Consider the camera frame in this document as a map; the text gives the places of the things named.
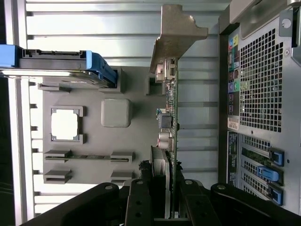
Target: blue tab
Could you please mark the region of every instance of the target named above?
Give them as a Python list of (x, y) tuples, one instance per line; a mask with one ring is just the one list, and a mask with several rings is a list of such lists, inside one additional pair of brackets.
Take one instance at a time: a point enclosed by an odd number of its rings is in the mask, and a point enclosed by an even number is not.
[(269, 149), (269, 160), (277, 166), (284, 166), (284, 151), (276, 148)]
[(98, 74), (99, 79), (107, 80), (117, 84), (117, 73), (111, 69), (108, 63), (97, 53), (86, 51), (86, 67), (87, 70)]
[(276, 190), (271, 190), (271, 195), (272, 195), (272, 197), (273, 197), (273, 200), (275, 201), (275, 202), (277, 202), (277, 204), (278, 205), (281, 205), (282, 203), (281, 203), (281, 200), (282, 200), (282, 198), (281, 198), (281, 196), (282, 196), (282, 194), (280, 193), (280, 192), (277, 192)]
[(18, 49), (15, 45), (0, 45), (0, 67), (17, 67)]
[(271, 183), (268, 183), (268, 194), (267, 196), (278, 205), (283, 205), (283, 190)]
[(276, 163), (277, 165), (281, 166), (283, 165), (283, 154), (280, 153), (274, 153), (275, 156), (277, 156), (278, 158), (273, 158), (274, 159), (274, 163)]
[(267, 180), (277, 182), (279, 180), (279, 173), (269, 169), (266, 166), (257, 167), (257, 176), (266, 178)]

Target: capacitor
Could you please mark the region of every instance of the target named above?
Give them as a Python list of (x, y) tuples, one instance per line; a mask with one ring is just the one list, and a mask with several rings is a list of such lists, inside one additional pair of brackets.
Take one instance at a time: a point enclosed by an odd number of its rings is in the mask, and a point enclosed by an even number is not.
[(160, 141), (169, 141), (170, 133), (169, 132), (159, 132)]
[(158, 141), (158, 147), (161, 149), (168, 149), (169, 147), (169, 142), (168, 141)]

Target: metal bracket with screw hole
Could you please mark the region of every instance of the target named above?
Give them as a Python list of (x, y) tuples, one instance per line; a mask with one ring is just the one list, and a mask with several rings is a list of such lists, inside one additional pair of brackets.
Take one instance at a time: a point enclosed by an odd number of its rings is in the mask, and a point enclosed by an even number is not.
[(180, 59), (195, 41), (208, 36), (208, 28), (197, 27), (193, 17), (183, 13), (181, 5), (163, 5), (161, 15), (161, 35), (155, 41), (151, 73), (164, 59)]

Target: rear i/o panel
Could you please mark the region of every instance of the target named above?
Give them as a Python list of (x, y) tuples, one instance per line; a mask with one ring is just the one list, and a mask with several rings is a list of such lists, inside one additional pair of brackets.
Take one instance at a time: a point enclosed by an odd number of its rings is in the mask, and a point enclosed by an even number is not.
[(229, 35), (227, 183), (299, 214), (299, 34), (284, 32), (281, 21), (278, 16), (243, 39), (240, 27)]

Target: white label sticker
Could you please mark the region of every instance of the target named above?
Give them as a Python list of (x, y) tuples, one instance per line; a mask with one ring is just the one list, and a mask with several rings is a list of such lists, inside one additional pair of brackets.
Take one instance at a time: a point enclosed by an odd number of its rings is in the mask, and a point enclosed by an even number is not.
[(228, 128), (229, 129), (239, 129), (239, 120), (234, 118), (228, 118)]

